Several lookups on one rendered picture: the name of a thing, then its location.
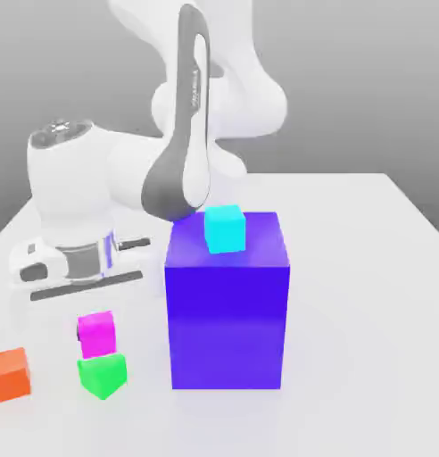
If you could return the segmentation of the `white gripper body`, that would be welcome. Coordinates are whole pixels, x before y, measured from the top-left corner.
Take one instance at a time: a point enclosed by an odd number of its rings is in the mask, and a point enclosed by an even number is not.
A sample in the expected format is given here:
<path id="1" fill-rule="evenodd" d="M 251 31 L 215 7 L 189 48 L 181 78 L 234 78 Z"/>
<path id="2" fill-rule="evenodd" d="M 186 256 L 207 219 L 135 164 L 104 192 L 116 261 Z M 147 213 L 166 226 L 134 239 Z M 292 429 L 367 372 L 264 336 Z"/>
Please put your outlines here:
<path id="1" fill-rule="evenodd" d="M 94 312 L 123 312 L 145 291 L 146 275 L 139 270 L 88 284 L 72 284 L 30 295 L 31 319 L 74 319 Z"/>

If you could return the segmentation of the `small magenta cube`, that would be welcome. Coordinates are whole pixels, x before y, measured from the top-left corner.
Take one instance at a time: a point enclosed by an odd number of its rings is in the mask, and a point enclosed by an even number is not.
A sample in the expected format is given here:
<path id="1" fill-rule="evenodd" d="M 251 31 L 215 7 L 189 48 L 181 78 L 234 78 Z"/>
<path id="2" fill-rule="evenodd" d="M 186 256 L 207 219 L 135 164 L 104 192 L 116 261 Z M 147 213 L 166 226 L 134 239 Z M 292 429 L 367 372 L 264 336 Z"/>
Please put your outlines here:
<path id="1" fill-rule="evenodd" d="M 77 335 L 84 359 L 105 356 L 117 350 L 116 331 L 111 311 L 79 316 Z"/>

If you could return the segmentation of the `small green cube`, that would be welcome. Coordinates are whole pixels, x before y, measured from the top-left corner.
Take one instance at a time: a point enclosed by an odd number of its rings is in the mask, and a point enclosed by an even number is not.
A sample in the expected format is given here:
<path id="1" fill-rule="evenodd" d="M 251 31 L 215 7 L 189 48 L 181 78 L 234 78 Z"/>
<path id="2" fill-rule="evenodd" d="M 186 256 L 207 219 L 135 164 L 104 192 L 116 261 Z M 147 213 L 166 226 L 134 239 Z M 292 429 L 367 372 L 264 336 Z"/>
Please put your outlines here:
<path id="1" fill-rule="evenodd" d="M 106 400 L 128 381 L 126 357 L 111 353 L 77 360 L 81 385 L 100 400 Z"/>

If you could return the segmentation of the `small orange cube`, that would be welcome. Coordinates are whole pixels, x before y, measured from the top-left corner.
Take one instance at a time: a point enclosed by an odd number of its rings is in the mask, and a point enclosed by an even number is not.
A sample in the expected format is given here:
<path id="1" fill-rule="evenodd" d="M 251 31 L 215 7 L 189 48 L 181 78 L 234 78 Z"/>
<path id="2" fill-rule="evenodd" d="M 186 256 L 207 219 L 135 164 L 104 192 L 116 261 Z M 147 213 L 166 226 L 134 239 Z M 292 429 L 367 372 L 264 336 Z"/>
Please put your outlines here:
<path id="1" fill-rule="evenodd" d="M 27 355 L 23 347 L 0 352 L 0 403 L 31 394 Z"/>

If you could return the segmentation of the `small cyan cube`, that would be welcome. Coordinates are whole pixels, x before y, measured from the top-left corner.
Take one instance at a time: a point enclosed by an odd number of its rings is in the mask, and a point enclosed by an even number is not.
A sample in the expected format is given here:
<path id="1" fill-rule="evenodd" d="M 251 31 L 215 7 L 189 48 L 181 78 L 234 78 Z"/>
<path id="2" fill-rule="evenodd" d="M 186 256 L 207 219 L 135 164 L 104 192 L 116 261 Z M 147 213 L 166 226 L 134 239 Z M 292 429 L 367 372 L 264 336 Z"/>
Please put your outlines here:
<path id="1" fill-rule="evenodd" d="M 204 237 L 211 254 L 244 251 L 246 218 L 240 207 L 208 207 L 204 213 Z"/>

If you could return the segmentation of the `large blue box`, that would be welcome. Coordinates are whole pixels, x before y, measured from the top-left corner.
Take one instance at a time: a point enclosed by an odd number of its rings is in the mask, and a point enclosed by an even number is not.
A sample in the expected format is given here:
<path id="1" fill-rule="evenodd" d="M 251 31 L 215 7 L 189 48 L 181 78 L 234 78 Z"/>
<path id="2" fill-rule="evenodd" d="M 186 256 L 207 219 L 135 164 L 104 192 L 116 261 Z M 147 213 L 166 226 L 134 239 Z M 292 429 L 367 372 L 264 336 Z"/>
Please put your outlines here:
<path id="1" fill-rule="evenodd" d="M 274 212 L 247 212 L 246 248 L 211 254 L 198 212 L 170 233 L 165 289 L 175 389 L 281 386 L 290 261 Z"/>

